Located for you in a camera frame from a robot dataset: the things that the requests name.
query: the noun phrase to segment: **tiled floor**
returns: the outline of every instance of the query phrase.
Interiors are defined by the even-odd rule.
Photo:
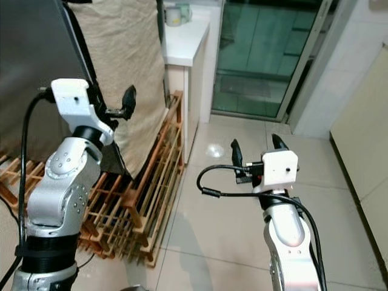
[[[73,290],[120,290],[140,283],[157,291],[272,290],[263,217],[253,198],[212,199],[195,186],[205,166],[230,163],[230,142],[237,138],[245,161],[258,160],[279,133],[299,156],[300,172],[292,195],[311,211],[321,237],[330,291],[386,290],[376,259],[330,143],[291,136],[286,125],[213,116],[200,124],[195,145],[167,227],[155,269],[136,263],[94,258],[81,269]],[[225,155],[206,155],[218,143]],[[204,177],[209,187],[247,192],[225,170]]]

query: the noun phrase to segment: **beige fabric cover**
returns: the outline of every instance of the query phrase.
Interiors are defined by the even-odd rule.
[[[144,165],[167,112],[164,61],[155,0],[93,0],[72,4],[108,107],[121,108],[125,90],[135,85],[136,109],[119,121],[115,141],[134,178]]]

